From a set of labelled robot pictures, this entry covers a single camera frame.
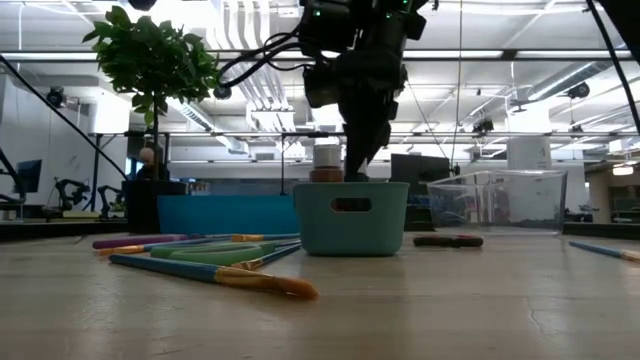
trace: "wall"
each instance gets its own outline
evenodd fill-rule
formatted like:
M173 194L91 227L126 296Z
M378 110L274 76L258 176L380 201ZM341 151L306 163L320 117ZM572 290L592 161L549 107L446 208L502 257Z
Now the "wall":
M85 111L86 115L69 109L61 109L61 112L83 132L88 132L93 126L95 111L93 114ZM27 204L57 206L58 194L52 191L54 177L91 184L93 149L35 95L16 86L6 75L0 76L0 123L0 146L14 166L22 161L42 160L38 192L27 194ZM124 167L126 144L123 147L114 141L104 151ZM119 187L115 170L106 161L101 163L98 183ZM12 179L2 176L0 191L10 194L12 188ZM73 187L68 186L67 191L70 193ZM83 205L77 205L74 210L81 209ZM97 209L102 206L99 199L96 205Z
M606 169L588 174L589 194L591 205L599 208L594 212L593 220L598 224L611 222L611 203L609 196L610 187L640 186L640 172L636 169L631 175L614 176L611 169Z

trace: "robotic arm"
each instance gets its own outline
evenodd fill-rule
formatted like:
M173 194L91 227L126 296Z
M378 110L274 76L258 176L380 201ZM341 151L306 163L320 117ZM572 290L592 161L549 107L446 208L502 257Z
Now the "robotic arm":
M65 191L67 185L76 187L76 189L71 193L71 196L67 196ZM82 200L87 200L87 197L84 196L84 194L91 191L91 188L85 183L81 183L79 181L62 179L60 181L56 181L56 190L58 190L60 197L60 210L69 211L73 209L73 205L78 205Z
M263 49L248 52L225 64L220 78L236 63L264 54L237 79L221 82L229 88L239 84L260 66L269 64L280 51L300 48L315 59L304 65L305 93L312 108L338 104L347 137L346 181L366 179L358 170L366 166L380 147L389 142L389 120L396 117L394 98L404 89L407 70L402 64L407 39L418 40L426 20L417 11L428 0L300 0L304 13L289 34ZM294 36L298 42L286 43ZM323 51L338 52L328 59Z
M107 195L106 195L107 190L111 190L116 194L116 200L114 201L115 204L122 203L122 197L123 197L122 190L116 189L109 185L100 186L97 189L98 194L100 194L100 200L102 201L102 209L100 210L100 216L103 219L107 219L109 217L109 211L111 211L111 205L113 204L113 203L110 204L109 201L107 200Z

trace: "computer monitor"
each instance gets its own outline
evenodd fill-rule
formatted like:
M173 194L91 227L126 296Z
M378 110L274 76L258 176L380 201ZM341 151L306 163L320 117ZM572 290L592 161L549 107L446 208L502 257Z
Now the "computer monitor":
M410 184L409 194L426 195L420 182L446 179L450 176L449 159L432 156L391 154L391 180Z
M41 170L42 160L23 161L16 165L16 173L18 173L18 176L22 179L22 186L24 186L26 193L38 192ZM15 185L13 186L13 192L18 192Z

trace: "clear plastic container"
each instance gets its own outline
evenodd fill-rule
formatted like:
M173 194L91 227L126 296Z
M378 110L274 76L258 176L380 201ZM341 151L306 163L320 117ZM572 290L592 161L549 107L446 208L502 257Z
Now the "clear plastic container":
M558 234L566 171L479 171L429 183L434 227L485 235Z

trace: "basket handle hole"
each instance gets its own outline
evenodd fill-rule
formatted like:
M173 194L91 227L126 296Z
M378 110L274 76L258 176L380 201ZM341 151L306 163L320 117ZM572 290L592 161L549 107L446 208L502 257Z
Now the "basket handle hole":
M369 212L371 200L368 198L335 198L331 201L334 212Z

